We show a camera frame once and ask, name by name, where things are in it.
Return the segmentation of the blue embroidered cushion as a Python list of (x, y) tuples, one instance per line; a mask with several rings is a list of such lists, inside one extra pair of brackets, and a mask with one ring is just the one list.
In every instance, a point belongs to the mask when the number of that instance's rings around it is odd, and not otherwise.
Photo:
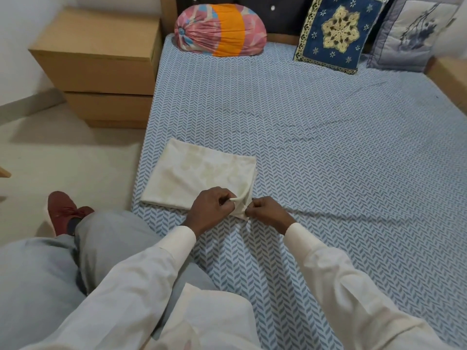
[(313, 0), (293, 60), (354, 75), (388, 0)]

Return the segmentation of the wooden bedside table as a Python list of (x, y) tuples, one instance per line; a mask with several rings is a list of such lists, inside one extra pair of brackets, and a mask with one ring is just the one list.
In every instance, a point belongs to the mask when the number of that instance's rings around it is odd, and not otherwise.
[(424, 73), (467, 116), (467, 59), (432, 57)]

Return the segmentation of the person's left hand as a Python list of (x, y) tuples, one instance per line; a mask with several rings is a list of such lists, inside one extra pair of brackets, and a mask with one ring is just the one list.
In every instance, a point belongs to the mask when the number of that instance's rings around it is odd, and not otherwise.
[(203, 190), (195, 199), (182, 223), (183, 226), (193, 231), (197, 239), (222, 222), (235, 210), (235, 208), (222, 208), (219, 206), (216, 197), (217, 188), (221, 187)]

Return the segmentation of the dark tufted headboard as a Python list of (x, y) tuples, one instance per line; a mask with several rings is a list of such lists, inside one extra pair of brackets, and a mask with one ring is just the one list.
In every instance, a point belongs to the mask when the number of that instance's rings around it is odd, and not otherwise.
[[(394, 1), (388, 0), (387, 4), (392, 5)], [(267, 42), (273, 41), (297, 47), (305, 18), (313, 0), (160, 0), (160, 2), (162, 25), (164, 30), (170, 30), (173, 36), (178, 16), (188, 7), (198, 4), (237, 4), (248, 7), (261, 18), (267, 31)], [(384, 11), (389, 11), (387, 4), (381, 14)], [(383, 22), (381, 14), (368, 38), (374, 28), (381, 27)]]

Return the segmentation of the person's left forearm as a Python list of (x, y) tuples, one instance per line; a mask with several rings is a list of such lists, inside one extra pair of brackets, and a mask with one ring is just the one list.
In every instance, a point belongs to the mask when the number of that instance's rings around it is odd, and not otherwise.
[(121, 261), (55, 332), (21, 350), (140, 350), (159, 323), (196, 240), (189, 227), (178, 226)]

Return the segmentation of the grey floral cushion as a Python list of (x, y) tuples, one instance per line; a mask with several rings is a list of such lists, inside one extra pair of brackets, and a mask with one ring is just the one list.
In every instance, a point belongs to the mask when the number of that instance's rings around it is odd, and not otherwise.
[(423, 72), (440, 33), (464, 0), (395, 0), (379, 28), (367, 68)]

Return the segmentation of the pink orange bolster pillow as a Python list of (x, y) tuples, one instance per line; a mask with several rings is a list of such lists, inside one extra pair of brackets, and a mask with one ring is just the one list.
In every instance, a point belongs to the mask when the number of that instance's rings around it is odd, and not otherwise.
[(198, 4), (178, 16), (173, 39), (185, 52), (214, 57), (255, 56), (266, 46), (267, 31), (261, 18), (246, 6)]

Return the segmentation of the red shoe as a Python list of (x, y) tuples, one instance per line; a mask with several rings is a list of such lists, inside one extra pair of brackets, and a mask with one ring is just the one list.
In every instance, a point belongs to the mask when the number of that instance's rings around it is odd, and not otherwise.
[(94, 212), (89, 206), (77, 207), (73, 200), (61, 191), (49, 194), (45, 208), (47, 221), (56, 236), (74, 236), (77, 225)]

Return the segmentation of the person's right forearm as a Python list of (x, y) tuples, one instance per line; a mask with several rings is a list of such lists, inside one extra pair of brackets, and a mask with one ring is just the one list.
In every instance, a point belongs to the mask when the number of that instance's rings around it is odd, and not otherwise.
[(345, 350), (455, 350), (425, 320), (401, 311), (341, 249), (296, 222), (283, 241)]

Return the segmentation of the person's right hand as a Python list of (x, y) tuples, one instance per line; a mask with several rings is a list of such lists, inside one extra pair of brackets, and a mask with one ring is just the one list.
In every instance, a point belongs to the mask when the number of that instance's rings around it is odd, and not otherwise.
[(263, 199), (263, 218), (257, 219), (263, 224), (274, 228), (279, 234), (285, 235), (291, 225), (296, 220), (284, 209), (277, 201), (270, 196), (257, 199)]

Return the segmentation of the cream pillowcase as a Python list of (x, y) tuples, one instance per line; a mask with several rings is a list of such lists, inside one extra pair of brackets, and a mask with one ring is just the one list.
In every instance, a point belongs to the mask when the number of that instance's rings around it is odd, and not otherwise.
[(216, 151), (171, 138), (142, 193), (143, 203), (189, 210), (197, 196), (214, 187), (229, 189), (235, 210), (231, 216), (247, 221), (257, 171), (254, 156)]

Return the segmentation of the blue herringbone bed sheet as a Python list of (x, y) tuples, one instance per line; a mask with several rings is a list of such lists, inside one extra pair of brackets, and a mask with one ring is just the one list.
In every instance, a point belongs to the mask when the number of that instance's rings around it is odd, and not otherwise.
[(467, 116), (421, 73), (356, 75), (293, 61), (295, 47), (215, 58), (165, 39), (132, 212), (163, 236), (181, 211), (142, 193), (175, 138), (255, 156), (270, 195), (342, 249), (403, 311), (467, 350)]

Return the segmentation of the wooden bedside drawer cabinet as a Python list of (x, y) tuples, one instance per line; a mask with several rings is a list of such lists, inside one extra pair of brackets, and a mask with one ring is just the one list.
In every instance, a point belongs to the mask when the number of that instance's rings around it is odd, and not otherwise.
[(144, 129), (162, 43), (157, 16), (66, 7), (28, 50), (88, 126)]

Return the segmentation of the person's grey trousers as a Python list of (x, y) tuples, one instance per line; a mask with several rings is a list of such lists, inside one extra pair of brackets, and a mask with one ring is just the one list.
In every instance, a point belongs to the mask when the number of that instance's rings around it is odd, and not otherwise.
[[(21, 350), (44, 341), (115, 265), (161, 240), (127, 211), (94, 212), (77, 225), (74, 236), (32, 238), (1, 247), (0, 350)], [(174, 284), (181, 279), (187, 287), (189, 279), (179, 274)], [(188, 300), (187, 293), (182, 297), (179, 292), (176, 308), (173, 288), (146, 344), (154, 350), (225, 349), (225, 335), (208, 329), (212, 319), (194, 313), (200, 305), (207, 306), (206, 297), (197, 292)]]

